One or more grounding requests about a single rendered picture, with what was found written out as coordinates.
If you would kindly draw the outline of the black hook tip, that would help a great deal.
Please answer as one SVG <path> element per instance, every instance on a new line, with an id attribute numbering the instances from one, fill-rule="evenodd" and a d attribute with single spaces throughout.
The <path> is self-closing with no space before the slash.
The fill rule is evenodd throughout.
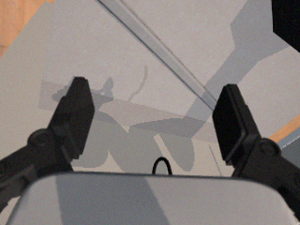
<path id="1" fill-rule="evenodd" d="M 168 174 L 173 174 L 172 173 L 172 169 L 171 169 L 171 166 L 169 165 L 169 166 L 167 166 L 167 170 L 168 170 Z"/>

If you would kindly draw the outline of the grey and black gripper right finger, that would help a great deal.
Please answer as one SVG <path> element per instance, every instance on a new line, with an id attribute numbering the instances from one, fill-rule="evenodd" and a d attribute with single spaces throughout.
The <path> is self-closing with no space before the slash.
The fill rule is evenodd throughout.
<path id="1" fill-rule="evenodd" d="M 212 119 L 222 159 L 234 168 L 232 177 L 278 191 L 300 222 L 300 169 L 281 156 L 276 142 L 262 138 L 237 84 L 223 86 Z"/>

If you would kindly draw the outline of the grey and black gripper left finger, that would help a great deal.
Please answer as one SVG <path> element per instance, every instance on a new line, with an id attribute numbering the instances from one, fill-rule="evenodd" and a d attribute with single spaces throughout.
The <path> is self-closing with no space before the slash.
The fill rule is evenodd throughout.
<path id="1" fill-rule="evenodd" d="M 34 131 L 26 146 L 0 160 L 0 214 L 39 177 L 73 171 L 70 162 L 83 154 L 94 114 L 88 80 L 74 77 L 47 128 Z"/>

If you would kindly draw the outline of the grey rectangular bar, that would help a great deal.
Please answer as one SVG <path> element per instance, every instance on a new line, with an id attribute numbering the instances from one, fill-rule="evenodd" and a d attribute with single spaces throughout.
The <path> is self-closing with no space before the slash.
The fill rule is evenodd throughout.
<path id="1" fill-rule="evenodd" d="M 153 54 L 155 54 L 187 87 L 189 87 L 212 111 L 217 102 L 149 30 L 149 28 L 122 2 L 122 0 L 98 0 Z"/>

